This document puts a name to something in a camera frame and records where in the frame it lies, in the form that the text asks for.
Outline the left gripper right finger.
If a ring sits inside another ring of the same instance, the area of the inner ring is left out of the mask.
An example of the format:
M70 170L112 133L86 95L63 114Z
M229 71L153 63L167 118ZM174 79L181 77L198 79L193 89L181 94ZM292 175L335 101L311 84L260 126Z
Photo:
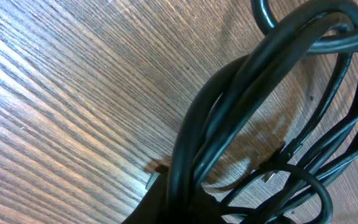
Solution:
M203 188L198 189L194 196L194 223L226 224L219 213L218 201Z

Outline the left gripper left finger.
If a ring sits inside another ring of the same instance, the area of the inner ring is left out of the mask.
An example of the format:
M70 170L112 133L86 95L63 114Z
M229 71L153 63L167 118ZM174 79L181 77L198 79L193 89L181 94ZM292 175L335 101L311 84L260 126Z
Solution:
M164 202L166 195L168 172L153 172L150 176L146 190L147 193L135 210L122 224L158 224L162 223L164 216Z

